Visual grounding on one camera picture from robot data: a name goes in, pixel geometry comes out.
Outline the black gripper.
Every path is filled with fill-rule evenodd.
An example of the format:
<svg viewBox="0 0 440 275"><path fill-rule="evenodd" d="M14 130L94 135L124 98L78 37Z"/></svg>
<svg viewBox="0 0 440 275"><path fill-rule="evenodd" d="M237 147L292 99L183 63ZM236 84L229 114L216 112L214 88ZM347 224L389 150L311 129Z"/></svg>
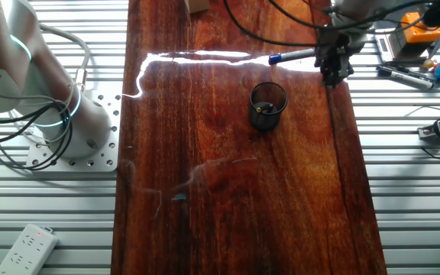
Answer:
<svg viewBox="0 0 440 275"><path fill-rule="evenodd" d="M315 62L320 69L325 84L338 86L352 74L352 65L348 59L332 59L335 54L350 57L354 54L354 36L344 31L319 31L315 48Z"/></svg>

